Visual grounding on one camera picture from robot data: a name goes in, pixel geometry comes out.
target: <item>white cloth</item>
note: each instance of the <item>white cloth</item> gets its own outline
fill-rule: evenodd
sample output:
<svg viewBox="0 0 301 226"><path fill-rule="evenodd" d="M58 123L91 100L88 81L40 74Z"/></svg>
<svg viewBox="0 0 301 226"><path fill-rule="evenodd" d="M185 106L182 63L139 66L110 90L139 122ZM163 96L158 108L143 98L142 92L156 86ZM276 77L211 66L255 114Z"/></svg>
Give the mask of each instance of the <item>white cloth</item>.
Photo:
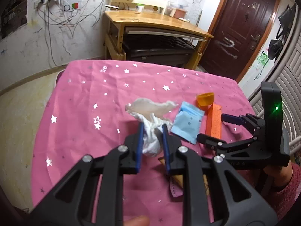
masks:
<svg viewBox="0 0 301 226"><path fill-rule="evenodd" d="M138 98L132 104L127 104L125 110L144 123L143 154L147 156L156 156L161 151L159 139L162 133L162 125L166 124L170 131L173 123L163 115L177 106L173 101L166 103L154 103L147 98Z"/></svg>

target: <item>electrical outlet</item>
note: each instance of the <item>electrical outlet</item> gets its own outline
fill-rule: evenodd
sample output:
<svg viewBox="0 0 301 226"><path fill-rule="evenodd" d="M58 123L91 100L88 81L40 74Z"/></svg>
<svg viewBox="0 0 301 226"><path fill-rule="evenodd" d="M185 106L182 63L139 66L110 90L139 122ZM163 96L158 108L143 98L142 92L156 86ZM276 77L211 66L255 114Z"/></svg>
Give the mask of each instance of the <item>electrical outlet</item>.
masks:
<svg viewBox="0 0 301 226"><path fill-rule="evenodd" d="M34 0L33 7L36 9L39 5L45 5L48 0Z"/></svg>

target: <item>dark red door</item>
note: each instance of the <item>dark red door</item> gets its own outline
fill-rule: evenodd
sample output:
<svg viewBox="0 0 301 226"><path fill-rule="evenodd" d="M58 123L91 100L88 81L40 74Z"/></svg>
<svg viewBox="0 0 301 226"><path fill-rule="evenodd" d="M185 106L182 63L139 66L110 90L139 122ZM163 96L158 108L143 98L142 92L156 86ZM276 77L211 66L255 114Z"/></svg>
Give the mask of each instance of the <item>dark red door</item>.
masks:
<svg viewBox="0 0 301 226"><path fill-rule="evenodd" d="M236 80L251 58L276 0L228 0L201 66L214 75Z"/></svg>

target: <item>light blue sachet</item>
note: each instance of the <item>light blue sachet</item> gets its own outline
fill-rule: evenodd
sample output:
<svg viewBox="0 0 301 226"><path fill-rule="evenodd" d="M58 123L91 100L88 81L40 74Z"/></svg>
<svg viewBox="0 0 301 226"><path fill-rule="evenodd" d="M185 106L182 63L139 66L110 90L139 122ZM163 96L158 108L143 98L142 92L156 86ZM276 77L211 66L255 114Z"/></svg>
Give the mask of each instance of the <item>light blue sachet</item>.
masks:
<svg viewBox="0 0 301 226"><path fill-rule="evenodd" d="M204 113L196 106L182 102L171 132L195 145Z"/></svg>

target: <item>desk top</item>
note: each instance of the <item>desk top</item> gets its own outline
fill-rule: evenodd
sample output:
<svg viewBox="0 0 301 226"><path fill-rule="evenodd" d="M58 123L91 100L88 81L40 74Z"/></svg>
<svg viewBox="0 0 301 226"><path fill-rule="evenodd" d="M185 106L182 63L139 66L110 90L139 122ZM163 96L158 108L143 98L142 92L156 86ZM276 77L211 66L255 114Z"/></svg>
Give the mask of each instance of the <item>desk top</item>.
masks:
<svg viewBox="0 0 301 226"><path fill-rule="evenodd" d="M238 84L228 78L133 61L69 63L51 94L36 135L31 170L33 204L37 205L82 156L106 155L137 131L138 121L126 113L126 104L136 98L175 101L179 106L164 115L174 121L182 101L194 104L195 96L206 92L214 92L214 102L222 106L223 113L254 113ZM204 116L202 133L206 121ZM222 139L227 142L250 137L241 126L222 125ZM182 143L199 155L213 155L198 143ZM171 198L165 168L157 158L143 156L140 173L124 175L124 218L146 215L152 226L182 226L183 202Z"/></svg>
<svg viewBox="0 0 301 226"><path fill-rule="evenodd" d="M213 38L212 35L191 23L159 13L139 13L132 10L105 11L105 13L114 23L136 26L148 25Z"/></svg>

